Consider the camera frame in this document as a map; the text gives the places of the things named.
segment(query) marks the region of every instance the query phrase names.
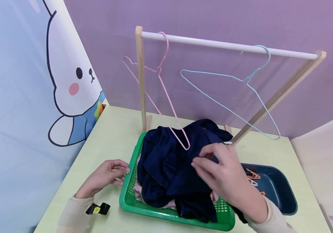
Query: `tray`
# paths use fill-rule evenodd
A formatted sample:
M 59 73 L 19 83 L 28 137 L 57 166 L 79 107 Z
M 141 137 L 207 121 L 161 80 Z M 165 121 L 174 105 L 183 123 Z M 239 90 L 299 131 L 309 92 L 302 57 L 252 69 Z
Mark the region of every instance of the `tray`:
M 173 209 L 154 208 L 135 199 L 135 192 L 133 187 L 137 177 L 137 158 L 141 154 L 142 142 L 145 134 L 146 133 L 143 133 L 139 137 L 138 143 L 134 148 L 134 152 L 129 163 L 130 173 L 125 176 L 124 186 L 122 187 L 120 194 L 121 208 L 127 212 L 141 214 L 153 218 L 160 218 L 177 223 L 184 223 L 215 230 L 230 231 L 235 225 L 235 213 L 232 208 L 221 198 L 219 198 L 217 203 L 215 203 L 218 223 L 202 223 L 199 220 L 181 218 L 178 216 L 177 211 Z
M 261 177 L 259 180 L 254 180 L 258 183 L 256 188 L 260 192 L 264 191 L 265 196 L 280 209 L 283 215 L 294 215 L 297 212 L 297 201 L 291 186 L 279 169 L 246 163 L 242 163 L 242 166 L 244 170 L 250 169 Z

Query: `blue wire hanger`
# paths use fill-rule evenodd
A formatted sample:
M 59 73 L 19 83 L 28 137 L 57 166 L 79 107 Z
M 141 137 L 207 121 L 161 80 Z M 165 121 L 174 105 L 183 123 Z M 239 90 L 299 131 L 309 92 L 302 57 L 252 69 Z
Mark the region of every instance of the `blue wire hanger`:
M 269 110 L 266 108 L 264 102 L 262 101 L 262 99 L 260 98 L 259 94 L 257 93 L 257 91 L 249 85 L 249 82 L 250 82 L 250 79 L 257 73 L 257 71 L 259 71 L 260 69 L 264 68 L 270 61 L 271 59 L 271 54 L 270 54 L 270 51 L 267 49 L 267 47 L 265 46 L 262 46 L 262 45 L 256 45 L 258 47 L 262 47 L 266 50 L 267 54 L 269 55 L 266 63 L 261 66 L 260 68 L 257 68 L 250 76 L 246 77 L 245 79 L 239 79 L 235 76 L 232 76 L 232 75 L 227 75 L 227 74 L 219 74 L 219 73 L 211 73 L 211 72 L 203 72 L 203 71 L 190 71 L 190 70 L 186 70 L 186 69 L 183 69 L 181 70 L 181 76 L 182 78 L 184 78 L 189 84 L 191 84 L 194 88 L 198 89 L 198 91 L 200 91 L 201 93 L 203 93 L 206 97 L 210 98 L 211 100 L 215 101 L 217 104 L 221 105 L 222 107 L 224 107 L 225 109 L 229 110 L 231 113 L 233 113 L 235 116 L 237 116 L 238 118 L 240 118 L 242 121 L 244 121 L 245 123 L 247 123 L 248 125 L 250 125 L 251 127 L 255 128 L 258 132 L 262 133 L 263 135 L 265 135 L 266 137 L 270 138 L 271 140 L 277 140 L 281 137 L 281 133 L 279 131 L 279 128 L 277 127 L 274 119 L 272 118 Z M 197 86 L 195 86 L 193 83 L 191 83 L 191 81 L 189 81 L 186 77 L 183 76 L 183 71 L 186 71 L 186 72 L 190 72 L 190 73 L 203 73 L 203 74 L 213 74 L 213 75 L 218 75 L 218 76 L 225 76 L 225 77 L 229 77 L 229 78 L 234 78 L 240 82 L 244 82 L 244 81 L 247 81 L 247 86 L 252 89 L 252 91 L 254 91 L 254 93 L 257 95 L 258 99 L 260 100 L 262 106 L 265 108 L 267 114 L 269 115 L 269 117 L 271 118 L 271 121 L 272 123 L 274 124 L 276 130 L 278 131 L 278 136 L 276 138 L 272 138 L 270 137 L 269 135 L 265 134 L 264 132 L 262 132 L 261 130 L 259 130 L 258 128 L 256 128 L 254 125 L 250 124 L 249 122 L 247 122 L 246 120 L 244 120 L 242 117 L 240 117 L 239 115 L 237 115 L 236 113 L 234 113 L 230 108 L 227 108 L 226 106 L 224 106 L 223 104 L 221 104 L 220 102 L 218 102 L 217 100 L 213 99 L 212 97 L 210 97 L 208 94 L 206 94 L 204 91 L 201 91 Z

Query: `wire hanger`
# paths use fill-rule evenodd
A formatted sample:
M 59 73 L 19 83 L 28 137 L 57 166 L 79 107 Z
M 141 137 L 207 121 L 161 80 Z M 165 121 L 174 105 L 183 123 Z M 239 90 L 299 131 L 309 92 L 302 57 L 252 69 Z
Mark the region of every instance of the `wire hanger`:
M 211 73 L 211 72 L 203 72 L 203 71 L 190 71 L 190 70 L 186 70 L 186 69 L 182 69 L 181 70 L 181 76 L 182 78 L 184 78 L 189 84 L 191 84 L 194 88 L 196 88 L 198 91 L 200 91 L 201 93 L 203 93 L 206 97 L 210 98 L 211 100 L 215 101 L 217 104 L 221 105 L 222 107 L 224 107 L 225 109 L 229 110 L 231 113 L 233 113 L 235 116 L 237 116 L 238 118 L 240 118 L 242 121 L 244 121 L 245 123 L 247 123 L 248 125 L 250 125 L 251 127 L 255 128 L 258 132 L 262 133 L 263 135 L 265 135 L 266 137 L 272 139 L 272 140 L 277 140 L 281 137 L 281 133 L 279 131 L 279 128 L 277 127 L 274 119 L 272 118 L 269 110 L 267 109 L 267 107 L 265 106 L 264 102 L 262 101 L 262 99 L 260 98 L 259 94 L 257 93 L 257 91 L 252 87 L 250 86 L 249 82 L 250 82 L 250 79 L 257 73 L 257 71 L 259 71 L 260 69 L 264 68 L 270 61 L 271 59 L 271 54 L 270 54 L 270 51 L 267 49 L 267 47 L 265 46 L 262 46 L 262 45 L 255 45 L 255 46 L 258 46 L 258 47 L 262 47 L 266 50 L 267 54 L 269 55 L 266 63 L 257 68 L 250 76 L 246 77 L 245 79 L 239 79 L 235 76 L 232 76 L 232 75 L 227 75 L 227 74 L 219 74 L 219 73 Z M 274 124 L 277 132 L 278 132 L 278 136 L 276 138 L 272 138 L 270 137 L 269 135 L 265 134 L 264 132 L 262 132 L 261 130 L 259 130 L 258 128 L 256 128 L 254 125 L 250 124 L 249 122 L 247 122 L 246 120 L 244 120 L 242 117 L 240 117 L 239 115 L 237 115 L 236 113 L 234 113 L 230 108 L 227 108 L 226 106 L 224 106 L 223 104 L 221 104 L 220 102 L 218 102 L 217 100 L 213 99 L 212 97 L 210 97 L 208 94 L 206 94 L 204 91 L 201 91 L 197 86 L 195 86 L 193 83 L 191 83 L 191 81 L 189 81 L 186 77 L 183 76 L 183 71 L 186 71 L 186 72 L 190 72 L 190 73 L 202 73 L 202 74 L 213 74 L 213 75 L 218 75 L 218 76 L 224 76 L 224 77 L 230 77 L 230 78 L 234 78 L 240 82 L 244 82 L 244 81 L 247 81 L 247 86 L 252 89 L 252 91 L 254 91 L 254 93 L 257 95 L 258 99 L 260 100 L 262 106 L 265 108 L 267 114 L 269 115 L 272 123 Z
M 158 111 L 158 113 L 160 114 L 160 116 L 162 117 L 162 119 L 164 120 L 164 122 L 169 126 L 170 130 L 172 131 L 172 133 L 174 134 L 174 136 L 177 138 L 178 142 L 182 145 L 183 149 L 188 150 L 188 149 L 190 148 L 190 142 L 189 142 L 189 140 L 188 140 L 188 137 L 187 137 L 187 135 L 186 135 L 186 132 L 184 132 L 183 128 L 182 128 L 182 127 L 179 125 L 179 123 L 178 123 L 178 117 L 177 117 L 177 114 L 175 113 L 175 110 L 174 110 L 174 107 L 173 107 L 172 101 L 170 100 L 170 97 L 169 97 L 169 95 L 168 95 L 168 93 L 167 93 L 167 91 L 166 91 L 166 88 L 165 88 L 165 86 L 164 86 L 164 82 L 162 81 L 161 76 L 160 76 L 160 73 L 161 73 L 161 70 L 162 70 L 162 68 L 161 68 L 161 67 L 162 67 L 162 64 L 163 64 L 164 60 L 166 59 L 166 54 L 167 54 L 168 51 L 169 51 L 169 40 L 168 40 L 168 38 L 167 38 L 167 36 L 166 36 L 166 34 L 165 34 L 164 32 L 159 32 L 159 33 L 163 34 L 164 37 L 165 37 L 165 39 L 166 39 L 166 51 L 165 51 L 164 57 L 162 58 L 162 60 L 161 60 L 161 62 L 160 62 L 160 64 L 159 64 L 159 66 L 158 66 L 155 70 L 153 70 L 153 69 L 151 69 L 151 68 L 148 68 L 147 66 L 144 66 L 144 68 L 146 68 L 146 69 L 148 69 L 148 70 L 150 70 L 150 71 L 152 71 L 152 72 L 158 74 L 159 79 L 160 79 L 160 82 L 161 82 L 161 84 L 162 84 L 162 87 L 164 88 L 164 91 L 165 91 L 165 93 L 166 93 L 166 97 L 167 97 L 167 99 L 168 99 L 168 101 L 169 101 L 169 103 L 170 103 L 170 106 L 171 106 L 172 110 L 173 110 L 174 117 L 175 117 L 175 121 L 176 121 L 178 127 L 182 130 L 182 132 L 183 132 L 183 134 L 184 134 L 184 137 L 185 137 L 186 140 L 187 140 L 188 147 L 185 147 L 185 146 L 183 145 L 182 141 L 181 141 L 181 140 L 179 139 L 179 137 L 176 135 L 176 133 L 174 132 L 174 130 L 172 129 L 172 127 L 167 123 L 165 117 L 161 114 L 160 110 L 156 107 L 155 103 L 152 101 L 152 99 L 151 99 L 151 97 L 149 96 L 149 94 L 147 93 L 147 91 L 145 91 L 145 94 L 148 96 L 148 98 L 150 99 L 152 105 L 156 108 L 156 110 Z M 130 67 L 126 64 L 126 62 L 125 62 L 125 58 L 128 59 L 132 65 L 137 64 L 137 63 L 133 62 L 128 56 L 124 56 L 124 57 L 123 57 L 123 61 L 124 61 L 124 63 L 125 63 L 125 66 L 129 69 L 130 73 L 133 75 L 133 77 L 135 78 L 135 80 L 139 83 L 139 80 L 137 79 L 137 77 L 136 77 L 136 76 L 134 75 L 134 73 L 131 71 Z

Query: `green plastic basket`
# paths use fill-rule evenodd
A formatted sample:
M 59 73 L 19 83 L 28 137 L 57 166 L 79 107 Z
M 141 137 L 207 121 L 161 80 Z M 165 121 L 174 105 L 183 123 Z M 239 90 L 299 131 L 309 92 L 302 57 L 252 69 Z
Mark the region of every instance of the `green plastic basket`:
M 124 186 L 122 187 L 120 195 L 120 206 L 125 211 L 150 216 L 153 218 L 160 218 L 164 220 L 205 227 L 221 231 L 230 231 L 235 225 L 235 214 L 231 207 L 221 198 L 215 203 L 217 210 L 218 223 L 202 223 L 195 219 L 185 219 L 178 216 L 177 211 L 173 209 L 159 209 L 149 206 L 141 201 L 135 199 L 135 192 L 133 187 L 137 179 L 137 159 L 141 155 L 143 138 L 146 133 L 143 133 L 134 148 L 133 155 L 130 160 L 130 173 L 125 176 Z

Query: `light green table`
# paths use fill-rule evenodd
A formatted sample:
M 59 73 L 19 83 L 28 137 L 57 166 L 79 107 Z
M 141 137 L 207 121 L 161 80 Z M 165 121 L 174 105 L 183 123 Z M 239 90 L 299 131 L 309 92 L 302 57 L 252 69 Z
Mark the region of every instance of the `light green table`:
M 159 115 L 152 114 L 151 128 L 166 126 Z M 166 117 L 176 128 L 173 117 Z M 182 127 L 193 121 L 180 119 Z M 52 233 L 66 201 L 78 190 L 85 179 L 105 160 L 130 161 L 133 149 L 141 134 L 141 112 L 107 106 L 78 154 L 54 199 L 40 221 L 35 233 Z M 239 130 L 232 128 L 234 134 Z M 298 212 L 286 216 L 287 221 L 299 233 L 330 233 L 328 225 L 314 197 L 311 187 L 287 137 L 269 140 L 258 132 L 248 133 L 236 146 L 240 162 L 274 166 L 287 177 L 298 202 Z M 105 187 L 95 196 L 96 203 L 111 205 L 108 215 L 93 215 L 88 232 L 124 233 L 178 233 L 178 232 L 221 232 L 193 227 L 166 220 L 127 213 L 119 206 L 121 188 Z M 236 218 L 232 233 L 254 232 Z

